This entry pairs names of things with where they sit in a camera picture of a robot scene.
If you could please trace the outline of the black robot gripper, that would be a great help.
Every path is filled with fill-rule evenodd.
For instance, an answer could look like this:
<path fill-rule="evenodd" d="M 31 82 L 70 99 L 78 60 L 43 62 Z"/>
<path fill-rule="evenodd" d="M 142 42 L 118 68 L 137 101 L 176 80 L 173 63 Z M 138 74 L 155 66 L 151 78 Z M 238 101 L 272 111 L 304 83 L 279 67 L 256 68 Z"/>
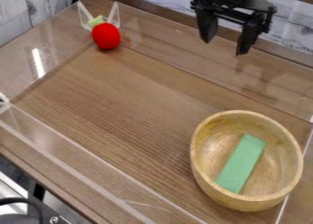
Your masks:
<path fill-rule="evenodd" d="M 260 34 L 270 28 L 277 7 L 268 0 L 193 0 L 201 39 L 209 43 L 218 32 L 222 18 L 242 27 L 237 40 L 236 55 L 249 53 Z"/>

